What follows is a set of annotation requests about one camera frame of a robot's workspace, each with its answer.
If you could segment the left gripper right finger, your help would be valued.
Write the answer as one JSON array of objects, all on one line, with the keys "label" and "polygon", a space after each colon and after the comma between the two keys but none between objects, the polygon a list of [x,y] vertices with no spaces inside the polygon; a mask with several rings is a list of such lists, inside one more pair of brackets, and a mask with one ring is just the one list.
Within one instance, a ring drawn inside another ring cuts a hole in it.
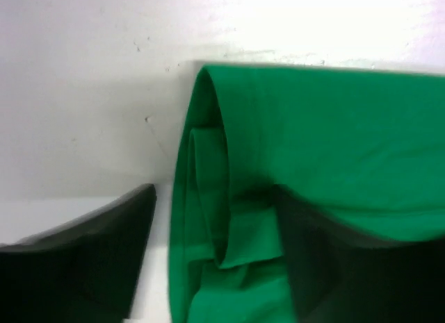
[{"label": "left gripper right finger", "polygon": [[281,185],[274,205],[298,322],[444,321],[443,237],[378,237]]}]

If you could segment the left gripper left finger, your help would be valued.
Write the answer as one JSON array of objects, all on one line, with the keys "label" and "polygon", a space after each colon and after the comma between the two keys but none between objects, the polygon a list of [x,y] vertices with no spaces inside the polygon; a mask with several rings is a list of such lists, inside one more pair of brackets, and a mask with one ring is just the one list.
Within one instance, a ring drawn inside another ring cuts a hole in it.
[{"label": "left gripper left finger", "polygon": [[156,205],[142,185],[44,233],[1,247],[2,322],[130,318]]}]

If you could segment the green t shirt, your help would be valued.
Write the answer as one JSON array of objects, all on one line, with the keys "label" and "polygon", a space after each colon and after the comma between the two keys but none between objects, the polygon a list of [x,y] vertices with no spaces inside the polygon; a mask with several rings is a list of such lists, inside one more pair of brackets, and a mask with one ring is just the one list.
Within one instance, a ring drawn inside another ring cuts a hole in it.
[{"label": "green t shirt", "polygon": [[173,322],[298,322],[277,185],[378,237],[444,238],[444,77],[205,65],[172,193]]}]

